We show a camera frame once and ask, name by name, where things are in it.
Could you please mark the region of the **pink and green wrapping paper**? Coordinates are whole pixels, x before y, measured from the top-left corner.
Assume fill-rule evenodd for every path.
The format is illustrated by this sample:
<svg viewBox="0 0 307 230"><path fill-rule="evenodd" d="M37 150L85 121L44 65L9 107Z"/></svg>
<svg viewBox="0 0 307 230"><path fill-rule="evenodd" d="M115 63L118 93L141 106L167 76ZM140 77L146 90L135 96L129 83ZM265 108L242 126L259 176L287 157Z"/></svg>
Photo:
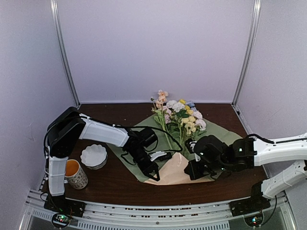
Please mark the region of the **pink and green wrapping paper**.
<svg viewBox="0 0 307 230"><path fill-rule="evenodd" d="M232 144L235 140L240 139L241 136L228 131L227 129L205 120L206 132L205 136L214 135L222 142L227 145ZM121 158L124 154L122 148L116 147L114 145L108 145L113 153L119 158L123 165L129 170L128 175L134 175L136 179L142 183L154 184L154 185L176 185L176 184L192 184L192 183L206 183L216 180L221 174L217 173L215 176L205 176L197 180L191 180L188 174L184 173L184 169L188 165L188 161L194 159L193 154L184 153L174 153L172 158L167 161L156 161L159 166L160 180L155 181L143 175L141 170L137 165L132 165L132 157L128 154L125 158Z"/></svg>

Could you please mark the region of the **pink rose stem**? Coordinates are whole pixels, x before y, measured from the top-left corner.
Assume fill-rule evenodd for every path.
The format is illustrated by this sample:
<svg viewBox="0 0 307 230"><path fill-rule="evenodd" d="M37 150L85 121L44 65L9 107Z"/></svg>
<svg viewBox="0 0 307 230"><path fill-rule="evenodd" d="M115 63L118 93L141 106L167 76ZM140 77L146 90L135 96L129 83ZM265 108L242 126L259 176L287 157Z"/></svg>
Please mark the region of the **pink rose stem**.
<svg viewBox="0 0 307 230"><path fill-rule="evenodd" d="M192 111L190 110L192 113L189 116L193 116L196 119L195 125L196 125L196 132L195 134L192 135L192 137L190 137L193 140L199 139L200 137L202 137L205 132L206 132L206 127L207 124L203 119L203 116L201 114L201 112L199 111Z"/></svg>
<svg viewBox="0 0 307 230"><path fill-rule="evenodd" d="M166 103L165 123L171 132L181 132L183 124L181 120L186 113L185 105L186 101L184 99L179 101L171 100Z"/></svg>

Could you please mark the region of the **cream yellow rose spray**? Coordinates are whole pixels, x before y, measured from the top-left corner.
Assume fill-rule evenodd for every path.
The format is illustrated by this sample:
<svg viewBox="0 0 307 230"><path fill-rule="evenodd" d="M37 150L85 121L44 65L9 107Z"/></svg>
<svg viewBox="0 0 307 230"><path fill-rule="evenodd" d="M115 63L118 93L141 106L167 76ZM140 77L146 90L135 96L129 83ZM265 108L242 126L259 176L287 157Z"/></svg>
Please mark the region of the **cream yellow rose spray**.
<svg viewBox="0 0 307 230"><path fill-rule="evenodd" d="M193 116L180 118L178 120L179 142L184 147L185 141L195 134L197 128L195 125L196 119Z"/></svg>

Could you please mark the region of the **yellow flower stem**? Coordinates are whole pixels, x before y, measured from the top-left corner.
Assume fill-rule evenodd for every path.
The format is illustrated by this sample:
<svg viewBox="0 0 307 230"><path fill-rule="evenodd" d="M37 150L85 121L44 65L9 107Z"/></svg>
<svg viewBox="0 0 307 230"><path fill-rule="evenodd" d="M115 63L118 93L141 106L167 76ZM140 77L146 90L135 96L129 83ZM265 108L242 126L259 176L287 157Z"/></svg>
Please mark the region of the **yellow flower stem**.
<svg viewBox="0 0 307 230"><path fill-rule="evenodd" d="M186 113L184 117L189 117L189 115L192 113L187 105L185 105Z"/></svg>

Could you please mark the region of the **blue flower stem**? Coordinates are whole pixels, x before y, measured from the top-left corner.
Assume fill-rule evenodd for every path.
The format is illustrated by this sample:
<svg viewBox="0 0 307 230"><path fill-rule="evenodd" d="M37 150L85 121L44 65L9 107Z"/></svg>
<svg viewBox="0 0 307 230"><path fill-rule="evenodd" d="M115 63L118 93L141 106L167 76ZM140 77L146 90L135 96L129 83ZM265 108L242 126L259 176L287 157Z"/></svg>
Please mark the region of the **blue flower stem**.
<svg viewBox="0 0 307 230"><path fill-rule="evenodd" d="M196 105L193 101L187 101L186 105L189 107L190 110L197 111Z"/></svg>

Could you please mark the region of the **peach blossom stem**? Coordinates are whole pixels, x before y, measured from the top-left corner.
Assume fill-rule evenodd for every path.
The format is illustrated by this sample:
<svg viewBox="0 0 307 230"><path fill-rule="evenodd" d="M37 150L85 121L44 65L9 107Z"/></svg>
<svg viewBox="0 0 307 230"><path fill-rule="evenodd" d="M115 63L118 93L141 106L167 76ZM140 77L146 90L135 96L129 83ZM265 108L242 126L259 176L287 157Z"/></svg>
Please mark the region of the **peach blossom stem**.
<svg viewBox="0 0 307 230"><path fill-rule="evenodd" d="M168 92L159 90L157 99L151 98L153 103L152 112L155 114L155 121L161 126L163 131L170 133L170 126L173 118L173 105L176 100L169 101Z"/></svg>

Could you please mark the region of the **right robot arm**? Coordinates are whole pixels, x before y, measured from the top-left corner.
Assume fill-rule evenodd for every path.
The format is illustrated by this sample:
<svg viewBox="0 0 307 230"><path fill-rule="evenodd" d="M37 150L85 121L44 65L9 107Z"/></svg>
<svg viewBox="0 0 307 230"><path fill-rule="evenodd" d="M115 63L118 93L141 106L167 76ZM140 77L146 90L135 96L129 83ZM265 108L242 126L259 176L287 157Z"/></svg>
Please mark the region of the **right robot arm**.
<svg viewBox="0 0 307 230"><path fill-rule="evenodd" d="M227 145L214 135L185 142L195 158L188 162L184 172L191 180L224 171L240 172L273 162L293 161L293 164L276 176L260 182L246 200L249 211L257 211L264 199L272 199L281 191L307 177L307 135L266 139L257 134L235 140Z"/></svg>

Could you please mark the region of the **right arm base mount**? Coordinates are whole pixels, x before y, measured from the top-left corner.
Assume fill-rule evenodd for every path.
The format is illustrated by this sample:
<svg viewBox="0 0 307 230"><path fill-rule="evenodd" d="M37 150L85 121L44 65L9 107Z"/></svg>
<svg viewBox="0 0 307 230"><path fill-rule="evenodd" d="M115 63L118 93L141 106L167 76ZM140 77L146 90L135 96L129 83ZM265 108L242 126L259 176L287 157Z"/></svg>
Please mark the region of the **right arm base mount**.
<svg viewBox="0 0 307 230"><path fill-rule="evenodd" d="M264 222L263 210L270 206L270 200L263 197L250 197L229 203L232 216L244 216L245 223L253 228L259 227Z"/></svg>

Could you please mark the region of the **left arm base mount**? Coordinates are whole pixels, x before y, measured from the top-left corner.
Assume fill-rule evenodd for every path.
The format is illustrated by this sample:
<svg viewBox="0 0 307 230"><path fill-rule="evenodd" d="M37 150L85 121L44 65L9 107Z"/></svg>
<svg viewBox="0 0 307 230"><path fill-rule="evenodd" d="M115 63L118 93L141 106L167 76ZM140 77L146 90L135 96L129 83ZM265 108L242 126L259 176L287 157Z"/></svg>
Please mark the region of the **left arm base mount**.
<svg viewBox="0 0 307 230"><path fill-rule="evenodd" d="M52 225L57 229L63 229L71 224L77 218L83 217L86 204L81 201L65 200L64 204L47 199L44 203L44 209L55 212L51 217Z"/></svg>

